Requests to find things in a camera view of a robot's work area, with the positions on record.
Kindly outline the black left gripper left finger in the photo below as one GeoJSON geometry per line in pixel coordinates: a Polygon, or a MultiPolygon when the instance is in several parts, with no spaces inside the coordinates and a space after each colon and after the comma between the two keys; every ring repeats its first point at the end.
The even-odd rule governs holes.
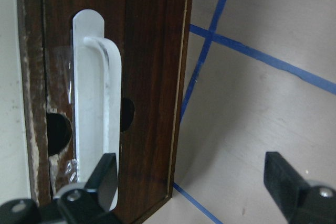
{"type": "Polygon", "coordinates": [[[84,186],[62,193],[57,206],[67,223],[118,223],[111,210],[117,189],[116,155],[105,153],[84,186]]]}

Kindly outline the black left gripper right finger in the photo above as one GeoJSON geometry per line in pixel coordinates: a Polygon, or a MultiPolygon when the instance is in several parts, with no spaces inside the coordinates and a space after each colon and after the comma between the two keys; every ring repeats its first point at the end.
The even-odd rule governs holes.
{"type": "Polygon", "coordinates": [[[305,180],[278,152],[265,153],[264,185],[287,223],[335,223],[335,189],[305,180]]]}

